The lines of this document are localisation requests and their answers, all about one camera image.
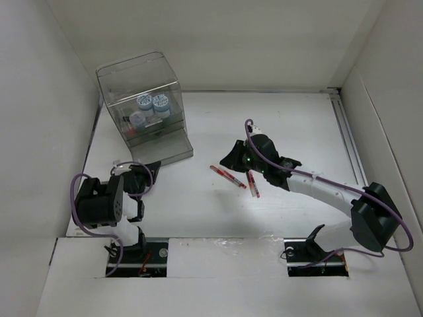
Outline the blue jar back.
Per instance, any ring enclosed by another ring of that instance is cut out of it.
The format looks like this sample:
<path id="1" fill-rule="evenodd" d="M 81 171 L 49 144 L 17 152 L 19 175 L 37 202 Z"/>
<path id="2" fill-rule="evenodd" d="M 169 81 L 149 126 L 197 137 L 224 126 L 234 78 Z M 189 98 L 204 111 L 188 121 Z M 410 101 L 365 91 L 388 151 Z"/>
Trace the blue jar back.
<path id="1" fill-rule="evenodd" d="M 138 108 L 143 112 L 146 118 L 153 116 L 154 107 L 153 107 L 153 97 L 149 93 L 141 94 L 136 99 Z"/>

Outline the blue jar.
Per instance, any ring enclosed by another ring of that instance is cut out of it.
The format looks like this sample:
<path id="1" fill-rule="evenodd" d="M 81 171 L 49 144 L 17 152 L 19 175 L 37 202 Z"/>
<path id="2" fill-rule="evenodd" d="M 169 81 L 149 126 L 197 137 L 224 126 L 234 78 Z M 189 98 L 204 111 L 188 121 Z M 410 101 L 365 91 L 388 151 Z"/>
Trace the blue jar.
<path id="1" fill-rule="evenodd" d="M 159 118 L 167 118 L 171 114 L 169 98 L 166 94 L 158 94 L 153 97 L 153 108 Z"/>
<path id="2" fill-rule="evenodd" d="M 141 94 L 136 99 L 138 108 L 143 112 L 146 118 L 153 116 L 154 107 L 153 107 L 153 97 L 149 93 Z"/>

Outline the blue jar front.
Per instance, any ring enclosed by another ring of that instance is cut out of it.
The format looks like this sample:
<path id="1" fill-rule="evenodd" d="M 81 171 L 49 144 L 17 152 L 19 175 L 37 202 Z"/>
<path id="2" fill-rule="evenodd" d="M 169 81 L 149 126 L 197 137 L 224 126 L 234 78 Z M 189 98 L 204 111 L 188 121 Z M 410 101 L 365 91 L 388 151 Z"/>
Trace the blue jar front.
<path id="1" fill-rule="evenodd" d="M 159 118 L 167 118 L 171 114 L 169 98 L 166 94 L 158 94 L 153 97 L 153 108 Z"/>

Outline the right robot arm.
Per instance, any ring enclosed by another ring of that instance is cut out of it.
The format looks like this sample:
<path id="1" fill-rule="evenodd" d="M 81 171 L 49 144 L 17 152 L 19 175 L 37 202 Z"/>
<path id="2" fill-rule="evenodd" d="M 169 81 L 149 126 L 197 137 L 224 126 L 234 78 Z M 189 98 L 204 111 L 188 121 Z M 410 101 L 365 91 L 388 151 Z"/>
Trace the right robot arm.
<path id="1" fill-rule="evenodd" d="M 233 172 L 255 171 L 272 186 L 311 197 L 347 216 L 342 223 L 318 225 L 305 238 L 303 254 L 309 262 L 323 261 L 347 250 L 382 258 L 388 241 L 404 224 L 381 184 L 359 187 L 327 180 L 298 160 L 279 155 L 265 134 L 236 141 L 219 163 Z"/>

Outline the red pen with clip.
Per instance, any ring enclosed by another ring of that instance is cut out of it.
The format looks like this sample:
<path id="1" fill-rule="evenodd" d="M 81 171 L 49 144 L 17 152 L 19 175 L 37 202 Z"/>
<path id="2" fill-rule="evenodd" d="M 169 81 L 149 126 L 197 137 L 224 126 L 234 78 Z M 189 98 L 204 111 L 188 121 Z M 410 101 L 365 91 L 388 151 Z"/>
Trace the red pen with clip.
<path id="1" fill-rule="evenodd" d="M 253 188 L 254 188 L 255 196 L 256 196 L 257 198 L 260 198 L 260 192 L 259 192 L 259 190 L 258 190 L 258 186 L 257 186 L 257 184 L 256 184 L 256 181 L 255 181 L 255 179 L 254 179 L 254 175 L 253 175 L 253 173 L 252 173 L 252 171 L 251 171 L 251 170 L 249 171 L 249 175 L 250 175 L 250 178 L 251 178 L 252 186 L 253 186 Z"/>

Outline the dark red gel pen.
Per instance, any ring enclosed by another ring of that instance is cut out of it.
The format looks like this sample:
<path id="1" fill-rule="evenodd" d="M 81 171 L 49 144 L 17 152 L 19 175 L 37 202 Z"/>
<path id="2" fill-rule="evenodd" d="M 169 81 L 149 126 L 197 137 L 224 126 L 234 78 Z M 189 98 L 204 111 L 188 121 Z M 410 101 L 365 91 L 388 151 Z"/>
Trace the dark red gel pen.
<path id="1" fill-rule="evenodd" d="M 248 184 L 249 184 L 250 192 L 251 192 L 253 197 L 256 197 L 256 190 L 255 190 L 252 178 L 251 178 L 250 171 L 246 172 L 246 177 L 247 177 L 247 181 L 248 181 Z"/>

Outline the clear plastic organizer box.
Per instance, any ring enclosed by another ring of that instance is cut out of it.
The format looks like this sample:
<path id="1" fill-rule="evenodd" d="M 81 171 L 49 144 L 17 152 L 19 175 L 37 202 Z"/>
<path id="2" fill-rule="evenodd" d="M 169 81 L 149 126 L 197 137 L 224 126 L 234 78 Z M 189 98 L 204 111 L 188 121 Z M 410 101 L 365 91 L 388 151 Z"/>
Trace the clear plastic organizer box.
<path id="1" fill-rule="evenodd" d="M 101 65 L 96 77 L 134 161 L 167 165 L 193 156 L 180 83 L 162 52 Z"/>

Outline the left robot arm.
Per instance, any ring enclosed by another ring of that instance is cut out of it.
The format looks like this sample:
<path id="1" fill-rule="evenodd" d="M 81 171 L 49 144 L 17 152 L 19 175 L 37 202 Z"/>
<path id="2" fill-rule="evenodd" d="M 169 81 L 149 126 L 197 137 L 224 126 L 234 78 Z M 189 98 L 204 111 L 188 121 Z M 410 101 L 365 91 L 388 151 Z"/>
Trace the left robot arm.
<path id="1" fill-rule="evenodd" d="M 74 223 L 95 237 L 111 237 L 116 243 L 107 250 L 113 258 L 126 255 L 140 262 L 147 255 L 142 230 L 145 206 L 142 196 L 155 184 L 161 161 L 150 164 L 123 162 L 112 168 L 108 181 L 83 177 L 74 200 Z"/>

